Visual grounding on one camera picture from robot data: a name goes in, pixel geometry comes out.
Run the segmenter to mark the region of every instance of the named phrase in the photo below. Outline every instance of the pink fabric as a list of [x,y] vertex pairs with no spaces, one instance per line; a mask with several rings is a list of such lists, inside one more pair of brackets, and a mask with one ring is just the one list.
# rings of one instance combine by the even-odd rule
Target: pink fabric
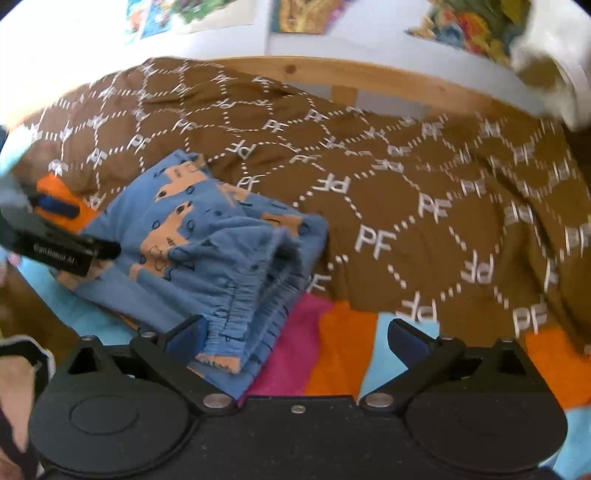
[[310,374],[318,361],[320,318],[333,307],[328,300],[304,293],[291,311],[273,353],[261,373],[246,391],[249,395],[304,394]]

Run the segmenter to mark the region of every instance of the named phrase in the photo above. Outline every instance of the white cloth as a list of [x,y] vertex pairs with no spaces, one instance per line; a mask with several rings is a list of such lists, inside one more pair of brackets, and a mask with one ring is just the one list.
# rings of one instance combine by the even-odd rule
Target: white cloth
[[591,17],[573,0],[532,0],[525,33],[511,46],[519,74],[536,62],[557,66],[551,86],[534,88],[570,130],[591,124]]

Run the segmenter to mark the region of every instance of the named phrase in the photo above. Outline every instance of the wooden floor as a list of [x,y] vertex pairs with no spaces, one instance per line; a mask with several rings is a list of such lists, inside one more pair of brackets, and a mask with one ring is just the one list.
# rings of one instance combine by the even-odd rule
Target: wooden floor
[[18,270],[9,267],[8,281],[0,287],[0,330],[4,337],[30,335],[52,351],[59,363],[78,340],[29,286]]

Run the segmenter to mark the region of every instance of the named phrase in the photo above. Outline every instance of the metal screw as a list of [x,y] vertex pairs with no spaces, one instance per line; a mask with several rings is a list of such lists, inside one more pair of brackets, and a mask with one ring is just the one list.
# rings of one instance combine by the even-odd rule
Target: metal screw
[[305,413],[306,407],[303,405],[293,405],[291,408],[292,413]]
[[232,404],[232,397],[225,393],[210,393],[203,399],[203,405],[207,408],[226,408]]
[[387,408],[394,403],[394,397],[389,393],[370,393],[365,397],[365,403],[372,408]]

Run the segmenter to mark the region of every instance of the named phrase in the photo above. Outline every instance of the white wall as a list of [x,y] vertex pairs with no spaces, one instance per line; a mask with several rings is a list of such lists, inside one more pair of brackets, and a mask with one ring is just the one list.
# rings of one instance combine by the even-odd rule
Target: white wall
[[465,51],[405,33],[418,27],[426,0],[357,0],[329,35],[271,34],[269,55],[367,61],[435,75],[479,90],[532,114],[541,102],[509,69]]
[[531,113],[541,103],[507,69],[478,56],[412,38],[425,0],[357,0],[329,35],[269,34],[272,0],[258,0],[254,25],[189,35],[160,34],[124,46],[126,0],[23,0],[0,22],[0,121],[149,57],[212,59],[301,55],[381,63],[440,76]]

